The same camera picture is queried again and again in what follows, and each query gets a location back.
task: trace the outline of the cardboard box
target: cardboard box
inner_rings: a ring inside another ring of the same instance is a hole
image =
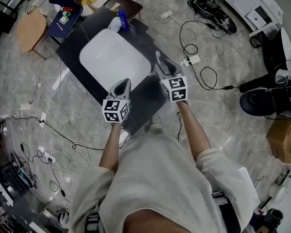
[[[267,133],[267,140],[274,156],[291,164],[291,121],[275,120]]]

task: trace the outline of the white t-shirt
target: white t-shirt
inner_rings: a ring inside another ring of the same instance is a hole
[[[213,191],[229,198],[243,230],[257,202],[240,167],[218,149],[203,151],[195,166],[165,134],[131,140],[120,152],[116,174],[97,166],[83,173],[70,232],[84,232],[88,215],[98,212],[100,233],[121,233],[129,214],[150,209],[193,233],[226,233]]]

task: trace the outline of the floor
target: floor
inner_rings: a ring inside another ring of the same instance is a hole
[[[186,3],[188,0],[135,1],[144,6],[142,18],[145,21],[156,21],[154,12],[159,9],[171,9],[174,18],[182,23],[194,17]],[[249,31],[244,23],[221,0],[217,0],[217,3],[232,17],[238,30],[234,35],[218,39],[210,34],[203,23],[188,23],[188,26],[196,32],[198,39],[198,55],[201,61],[195,64],[196,71],[203,67],[215,69],[218,73],[217,87],[238,86],[244,81],[266,74],[261,49],[253,49],[250,46]],[[30,6],[30,3],[24,3],[19,15]],[[155,39],[157,46],[172,60],[178,61],[180,50],[173,44],[173,38],[179,34],[180,25],[170,20],[164,23],[148,23],[148,26],[147,32]],[[59,127],[61,133],[68,138],[89,147],[104,148],[111,129],[110,124],[105,123],[100,107],[93,97],[67,67],[60,63],[55,53],[56,43],[47,37],[40,41],[36,49],[47,57],[47,60],[43,61],[32,53],[20,54],[15,32],[16,24],[11,32],[0,40],[0,119],[11,116],[40,118],[42,112],[45,112],[46,121],[56,130],[59,130]],[[187,29],[183,30],[181,36],[186,43],[195,41],[193,33]],[[272,155],[265,138],[272,122],[263,117],[246,115],[240,109],[240,94],[237,89],[206,91],[197,83],[190,68],[184,67],[183,71],[189,83],[191,110],[206,131],[211,144],[244,165],[253,181],[265,176],[257,186],[257,191],[262,200],[266,199],[270,185],[283,168],[282,163]],[[60,72],[62,81],[59,85]],[[214,74],[205,71],[204,79],[209,84],[214,83]],[[174,103],[167,103],[158,111],[162,126],[174,137],[179,131],[177,111]],[[85,148],[72,149],[69,142],[65,142],[50,127],[41,128],[35,119],[6,121],[3,140],[7,153],[14,151],[22,157],[24,156],[20,144],[25,143],[30,151],[30,159],[37,154],[38,149],[53,151],[56,162],[66,170],[70,166],[68,162],[70,157],[67,154],[63,157],[60,152],[69,153],[73,160],[70,173],[58,171],[56,167],[63,169],[57,163],[54,164],[55,175],[69,201],[72,200],[77,187],[80,170],[88,165],[89,159],[91,165],[97,165],[102,154],[100,150],[89,149],[87,156]],[[180,142],[187,146],[184,130],[181,131]],[[49,188],[49,181],[56,182],[50,166],[35,158],[34,163],[31,163],[31,169],[38,177],[37,189],[33,190],[33,193],[44,202],[52,200],[54,205],[69,207],[61,193],[55,193]],[[57,189],[56,185],[51,186],[53,190]]]

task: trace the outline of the wooden stool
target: wooden stool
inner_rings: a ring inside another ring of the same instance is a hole
[[[41,59],[46,60],[34,47],[44,36],[47,29],[47,20],[39,9],[34,9],[29,15],[24,15],[16,29],[16,36],[22,52],[34,52]]]
[[[143,8],[141,4],[133,0],[108,0],[104,3],[104,6],[111,10],[116,3],[120,4],[116,9],[124,10],[128,21],[133,19],[137,14],[139,15],[139,20],[141,19],[140,11]]]

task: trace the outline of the blue bottle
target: blue bottle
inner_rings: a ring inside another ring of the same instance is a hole
[[[118,16],[120,17],[121,20],[121,25],[124,31],[129,31],[130,30],[130,26],[129,23],[127,21],[127,17],[126,14],[123,10],[119,10],[118,11]]]

